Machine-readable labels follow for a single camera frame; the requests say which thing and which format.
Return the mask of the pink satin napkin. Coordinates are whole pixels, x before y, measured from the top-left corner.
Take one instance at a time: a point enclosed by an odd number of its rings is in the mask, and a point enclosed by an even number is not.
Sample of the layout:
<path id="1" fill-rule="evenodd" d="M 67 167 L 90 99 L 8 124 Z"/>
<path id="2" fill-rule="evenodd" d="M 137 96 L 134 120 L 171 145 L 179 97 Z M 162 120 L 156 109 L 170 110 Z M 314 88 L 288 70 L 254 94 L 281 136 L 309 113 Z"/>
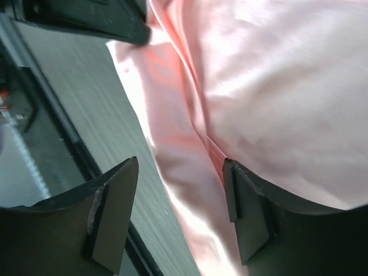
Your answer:
<path id="1" fill-rule="evenodd" d="M 148 1 L 115 69 L 201 275 L 247 275 L 221 179 L 235 159 L 300 197 L 367 203 L 366 1 Z"/>

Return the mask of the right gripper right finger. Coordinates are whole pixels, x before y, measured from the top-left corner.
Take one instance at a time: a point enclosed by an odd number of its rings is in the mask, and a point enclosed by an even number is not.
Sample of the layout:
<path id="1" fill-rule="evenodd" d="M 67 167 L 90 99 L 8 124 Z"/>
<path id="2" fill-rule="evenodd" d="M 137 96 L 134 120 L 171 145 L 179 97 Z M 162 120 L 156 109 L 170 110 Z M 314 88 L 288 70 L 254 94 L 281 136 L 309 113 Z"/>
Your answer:
<path id="1" fill-rule="evenodd" d="M 340 210 L 317 204 L 232 159 L 224 161 L 223 179 L 249 275 L 367 274 L 367 206 Z"/>

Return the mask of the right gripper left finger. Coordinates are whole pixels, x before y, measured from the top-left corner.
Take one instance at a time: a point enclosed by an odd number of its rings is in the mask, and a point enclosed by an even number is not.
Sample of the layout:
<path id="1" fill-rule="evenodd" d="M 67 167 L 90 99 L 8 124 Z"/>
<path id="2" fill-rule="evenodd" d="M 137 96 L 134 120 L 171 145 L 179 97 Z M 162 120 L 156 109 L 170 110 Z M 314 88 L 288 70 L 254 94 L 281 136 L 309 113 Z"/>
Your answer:
<path id="1" fill-rule="evenodd" d="M 138 174 L 132 157 L 32 206 L 2 208 L 1 274 L 119 274 Z"/>

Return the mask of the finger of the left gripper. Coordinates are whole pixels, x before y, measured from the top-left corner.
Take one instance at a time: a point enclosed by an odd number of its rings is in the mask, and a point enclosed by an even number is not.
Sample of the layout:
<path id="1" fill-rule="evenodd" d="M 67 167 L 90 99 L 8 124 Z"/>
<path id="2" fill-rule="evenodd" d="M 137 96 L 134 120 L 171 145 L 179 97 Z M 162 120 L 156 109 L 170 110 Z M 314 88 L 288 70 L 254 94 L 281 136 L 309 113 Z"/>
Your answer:
<path id="1" fill-rule="evenodd" d="M 148 43 L 150 29 L 135 1 L 11 1 L 11 18 L 52 31 Z"/>

